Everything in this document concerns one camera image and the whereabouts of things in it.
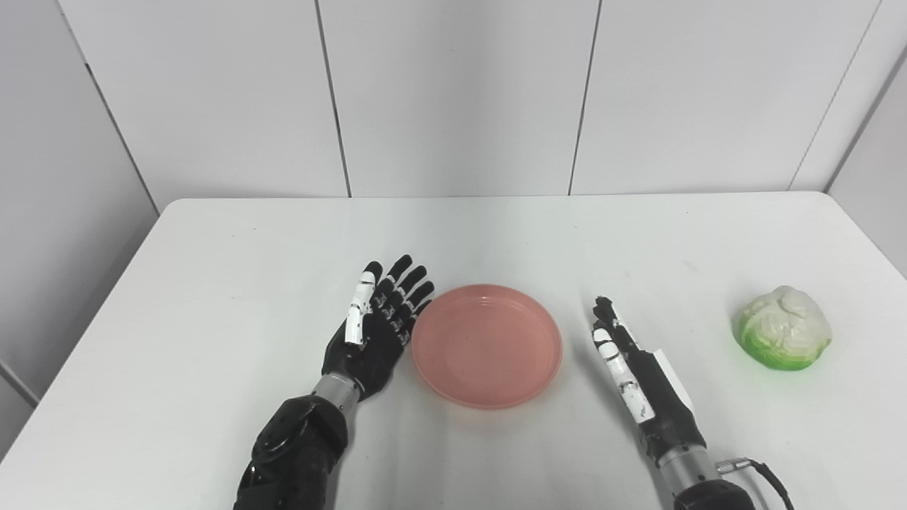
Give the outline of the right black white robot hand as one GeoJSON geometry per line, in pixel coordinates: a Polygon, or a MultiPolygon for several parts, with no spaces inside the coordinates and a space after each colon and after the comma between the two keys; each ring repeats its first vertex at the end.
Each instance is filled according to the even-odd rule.
{"type": "Polygon", "coordinates": [[[646,455],[660,464],[671,451],[706,448],[689,396],[664,353],[644,351],[608,297],[596,297],[592,313],[592,343],[638,427],[646,455]]]}

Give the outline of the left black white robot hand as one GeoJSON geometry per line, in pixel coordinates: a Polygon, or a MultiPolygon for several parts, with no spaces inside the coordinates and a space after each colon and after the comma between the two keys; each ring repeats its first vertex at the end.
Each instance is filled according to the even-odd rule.
{"type": "Polygon", "coordinates": [[[328,342],[322,374],[350,380],[359,401],[382,391],[433,292],[427,268],[414,265],[409,254],[388,271],[378,261],[369,262],[344,321],[328,342]]]}

